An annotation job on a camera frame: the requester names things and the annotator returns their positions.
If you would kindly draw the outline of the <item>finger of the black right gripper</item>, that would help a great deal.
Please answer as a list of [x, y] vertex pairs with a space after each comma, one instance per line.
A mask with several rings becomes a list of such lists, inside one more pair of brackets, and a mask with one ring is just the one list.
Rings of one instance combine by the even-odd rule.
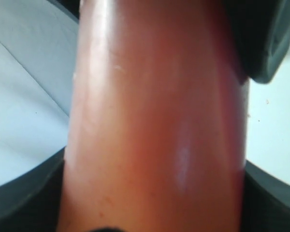
[[270, 83], [290, 48], [290, 0], [223, 4], [246, 75], [256, 83]]

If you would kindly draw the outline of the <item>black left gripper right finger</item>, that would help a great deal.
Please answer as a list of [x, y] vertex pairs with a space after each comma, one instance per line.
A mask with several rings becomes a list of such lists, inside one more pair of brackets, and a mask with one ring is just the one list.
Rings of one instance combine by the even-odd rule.
[[240, 232], [290, 232], [290, 185], [248, 160], [240, 199]]

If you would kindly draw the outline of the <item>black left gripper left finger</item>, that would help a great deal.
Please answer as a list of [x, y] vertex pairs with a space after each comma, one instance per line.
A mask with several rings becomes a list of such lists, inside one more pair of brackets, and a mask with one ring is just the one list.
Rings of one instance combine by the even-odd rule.
[[54, 232], [58, 223], [64, 149], [0, 186], [0, 232]]

